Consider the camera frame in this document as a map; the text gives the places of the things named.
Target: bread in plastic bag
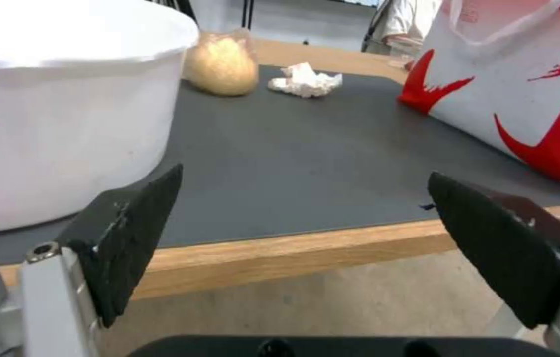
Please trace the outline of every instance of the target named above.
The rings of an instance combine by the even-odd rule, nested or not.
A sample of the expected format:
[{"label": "bread in plastic bag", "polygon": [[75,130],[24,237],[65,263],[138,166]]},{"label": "bread in plastic bag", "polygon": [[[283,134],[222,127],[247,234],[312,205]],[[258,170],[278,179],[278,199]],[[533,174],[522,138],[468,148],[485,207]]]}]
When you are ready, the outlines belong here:
[{"label": "bread in plastic bag", "polygon": [[195,86],[217,95],[244,95],[258,82],[257,56],[250,32],[204,33],[187,51],[184,77]]}]

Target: black table mat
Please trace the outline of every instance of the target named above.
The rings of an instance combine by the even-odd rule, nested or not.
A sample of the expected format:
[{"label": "black table mat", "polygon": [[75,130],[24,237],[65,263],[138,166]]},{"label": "black table mat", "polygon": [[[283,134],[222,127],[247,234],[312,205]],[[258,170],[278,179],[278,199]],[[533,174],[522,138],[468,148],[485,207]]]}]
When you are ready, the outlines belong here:
[{"label": "black table mat", "polygon": [[[560,205],[560,183],[399,104],[400,84],[345,75],[320,99],[271,92],[220,98],[182,83],[165,158],[183,186],[160,248],[435,219],[427,178],[458,179]],[[0,233],[0,264],[54,239],[61,219]]]}]

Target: bag handle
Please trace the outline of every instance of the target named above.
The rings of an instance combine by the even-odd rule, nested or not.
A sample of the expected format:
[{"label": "bag handle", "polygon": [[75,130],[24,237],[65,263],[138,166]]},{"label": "bag handle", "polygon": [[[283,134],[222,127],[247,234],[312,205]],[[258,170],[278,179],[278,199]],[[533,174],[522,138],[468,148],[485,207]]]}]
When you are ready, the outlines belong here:
[{"label": "bag handle", "polygon": [[549,16],[554,14],[560,8],[560,0],[549,0],[547,4],[544,4],[536,11],[522,16],[518,20],[509,23],[507,26],[503,27],[502,29],[490,34],[486,38],[482,39],[481,41],[474,41],[470,38],[467,38],[464,34],[462,34],[456,27],[458,24],[458,20],[461,16],[461,11],[463,11],[463,0],[452,0],[452,4],[449,10],[449,27],[454,34],[459,36],[466,44],[470,45],[471,47],[482,48],[496,41],[499,41],[504,38],[508,38],[514,34],[519,34],[520,32],[524,32],[525,30],[529,30],[538,23],[547,20]]}]

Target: white tote bag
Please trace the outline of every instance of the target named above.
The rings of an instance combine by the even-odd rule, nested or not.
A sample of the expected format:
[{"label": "white tote bag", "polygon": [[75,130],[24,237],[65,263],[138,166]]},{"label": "white tote bag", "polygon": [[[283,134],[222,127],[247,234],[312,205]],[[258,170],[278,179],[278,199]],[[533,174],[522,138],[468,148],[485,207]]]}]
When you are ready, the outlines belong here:
[{"label": "white tote bag", "polygon": [[445,0],[400,100],[560,181],[560,0]]}]

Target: wooden tabletop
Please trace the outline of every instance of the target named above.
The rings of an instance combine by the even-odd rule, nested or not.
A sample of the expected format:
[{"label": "wooden tabletop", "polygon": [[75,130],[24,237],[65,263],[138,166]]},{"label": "wooden tabletop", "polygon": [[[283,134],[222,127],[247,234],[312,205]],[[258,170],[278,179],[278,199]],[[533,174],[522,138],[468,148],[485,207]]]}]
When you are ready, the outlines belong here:
[{"label": "wooden tabletop", "polygon": [[[307,61],[317,70],[388,77],[398,83],[404,83],[407,75],[400,60],[384,55],[269,40],[257,40],[255,47],[263,65]],[[560,206],[548,210],[560,219]],[[132,298],[261,282],[455,248],[441,221],[431,220],[158,249]],[[0,267],[7,284],[17,283],[17,268]]]}]

